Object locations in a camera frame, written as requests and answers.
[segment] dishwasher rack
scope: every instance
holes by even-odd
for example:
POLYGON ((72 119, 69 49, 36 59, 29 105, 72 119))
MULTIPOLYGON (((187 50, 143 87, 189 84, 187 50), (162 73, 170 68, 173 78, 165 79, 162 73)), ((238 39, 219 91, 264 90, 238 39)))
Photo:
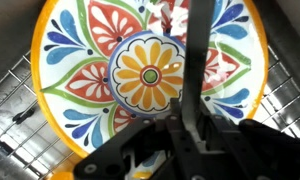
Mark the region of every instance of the dishwasher rack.
MULTIPOLYGON (((268 50, 268 82, 254 119, 300 139, 300 88, 280 57, 270 46, 268 50)), ((41 113, 29 57, 30 52, 24 54, 0 80, 0 150, 33 179, 41 180, 69 171, 80 158, 54 134, 41 113)))

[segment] yellow flower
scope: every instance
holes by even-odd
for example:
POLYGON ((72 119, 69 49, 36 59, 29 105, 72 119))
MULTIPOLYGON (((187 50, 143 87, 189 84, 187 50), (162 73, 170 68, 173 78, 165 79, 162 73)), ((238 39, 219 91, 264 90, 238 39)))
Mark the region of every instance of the yellow flower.
POLYGON ((144 47, 135 45, 130 49, 133 53, 122 54, 123 67, 115 73, 121 79, 117 91, 127 96, 128 104, 145 111, 163 109, 170 98, 180 97, 183 81, 183 57, 175 46, 151 42, 144 47))

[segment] colorful ceramic plate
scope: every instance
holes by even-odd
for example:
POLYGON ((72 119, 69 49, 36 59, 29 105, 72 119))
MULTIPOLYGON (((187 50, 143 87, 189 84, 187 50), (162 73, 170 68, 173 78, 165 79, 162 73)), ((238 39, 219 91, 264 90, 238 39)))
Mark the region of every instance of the colorful ceramic plate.
MULTIPOLYGON (((187 7, 188 0, 47 1, 33 38, 33 81, 47 120, 76 153, 87 156, 136 117, 166 112, 169 98, 180 98, 187 7)), ((211 112, 252 118, 267 67, 252 2, 217 0, 202 89, 211 112)))

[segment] plate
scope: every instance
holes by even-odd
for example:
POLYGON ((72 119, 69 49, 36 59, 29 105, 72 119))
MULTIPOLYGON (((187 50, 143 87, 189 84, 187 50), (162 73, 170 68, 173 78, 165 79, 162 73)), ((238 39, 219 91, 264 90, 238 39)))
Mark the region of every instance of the plate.
MULTIPOLYGON (((87 156, 181 97, 188 2, 47 1, 32 42, 33 82, 44 115, 74 152, 87 156)), ((202 88, 209 110, 235 123, 253 118, 267 55, 252 2, 217 0, 202 88)))

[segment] wire rack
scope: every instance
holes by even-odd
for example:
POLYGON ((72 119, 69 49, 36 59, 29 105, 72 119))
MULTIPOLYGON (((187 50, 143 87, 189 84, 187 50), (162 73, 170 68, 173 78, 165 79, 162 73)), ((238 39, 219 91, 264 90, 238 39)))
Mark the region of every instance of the wire rack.
MULTIPOLYGON (((269 77, 255 119, 300 139, 300 88, 268 49, 269 77)), ((60 167, 73 167, 79 158, 54 134, 38 107, 29 55, 0 80, 0 150, 33 179, 45 179, 60 167)))

